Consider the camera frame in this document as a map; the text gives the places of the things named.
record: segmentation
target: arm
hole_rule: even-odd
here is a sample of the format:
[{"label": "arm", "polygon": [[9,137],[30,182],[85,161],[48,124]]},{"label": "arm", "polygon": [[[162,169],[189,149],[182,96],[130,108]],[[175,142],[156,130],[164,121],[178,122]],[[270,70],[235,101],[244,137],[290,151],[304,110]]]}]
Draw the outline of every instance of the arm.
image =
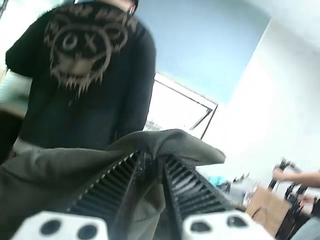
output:
[{"label": "arm", "polygon": [[284,181],[300,183],[306,187],[320,188],[320,172],[284,173]]},{"label": "arm", "polygon": [[144,129],[156,73],[156,49],[151,35],[145,31],[133,50],[133,73],[117,129],[119,139]]},{"label": "arm", "polygon": [[38,50],[43,45],[47,25],[45,13],[38,18],[5,54],[8,69],[28,78],[33,78]]},{"label": "arm", "polygon": [[306,187],[320,188],[320,171],[316,172],[283,172],[276,168],[273,171],[273,178],[280,182],[294,182]]}]

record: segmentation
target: person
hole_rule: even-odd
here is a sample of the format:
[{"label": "person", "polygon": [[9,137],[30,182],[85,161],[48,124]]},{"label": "person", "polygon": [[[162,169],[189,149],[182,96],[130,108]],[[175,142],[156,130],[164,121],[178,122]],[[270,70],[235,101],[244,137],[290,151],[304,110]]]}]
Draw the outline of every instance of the person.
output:
[{"label": "person", "polygon": [[14,154],[51,148],[102,150],[143,130],[156,48],[133,14],[137,0],[59,6],[6,52],[7,67],[32,78]]},{"label": "person", "polygon": [[[273,171],[273,178],[280,182],[295,182],[306,187],[320,188],[320,172],[284,172],[280,168]],[[308,220],[291,240],[319,240],[320,239],[320,201],[315,197],[303,195],[299,197],[305,204],[314,204],[313,217]]]}]

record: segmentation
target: olive green fabric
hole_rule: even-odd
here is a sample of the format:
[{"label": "olive green fabric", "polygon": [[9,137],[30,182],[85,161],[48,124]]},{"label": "olive green fabric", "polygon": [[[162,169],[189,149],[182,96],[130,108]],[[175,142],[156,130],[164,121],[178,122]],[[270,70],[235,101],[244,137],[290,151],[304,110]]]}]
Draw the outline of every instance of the olive green fabric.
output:
[{"label": "olive green fabric", "polygon": [[[218,149],[178,129],[135,132],[105,151],[56,148],[26,152],[0,166],[0,239],[9,239],[26,217],[67,198],[102,169],[136,150],[153,159],[175,155],[197,166],[225,160]],[[164,208],[163,187],[154,182],[135,211],[128,239],[152,240]]]}]

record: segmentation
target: white plastic part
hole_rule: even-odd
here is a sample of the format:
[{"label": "white plastic part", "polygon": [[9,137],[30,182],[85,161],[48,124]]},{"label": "white plastic part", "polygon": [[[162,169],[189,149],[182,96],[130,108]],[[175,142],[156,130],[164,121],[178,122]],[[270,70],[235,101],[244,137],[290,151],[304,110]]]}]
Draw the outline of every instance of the white plastic part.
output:
[{"label": "white plastic part", "polygon": [[82,239],[108,240],[108,229],[105,221],[96,217],[44,211],[35,216],[27,218],[11,240]]},{"label": "white plastic part", "polygon": [[[232,219],[245,226],[228,224]],[[226,211],[189,216],[183,223],[182,240],[274,240],[263,226],[244,212]]]}]

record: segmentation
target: blue wall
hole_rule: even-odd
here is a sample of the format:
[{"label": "blue wall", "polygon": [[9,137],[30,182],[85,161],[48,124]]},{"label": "blue wall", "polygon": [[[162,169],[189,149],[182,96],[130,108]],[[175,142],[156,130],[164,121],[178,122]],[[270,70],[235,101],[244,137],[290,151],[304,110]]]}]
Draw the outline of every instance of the blue wall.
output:
[{"label": "blue wall", "polygon": [[240,0],[140,0],[157,47],[157,71],[227,103],[269,17]]}]

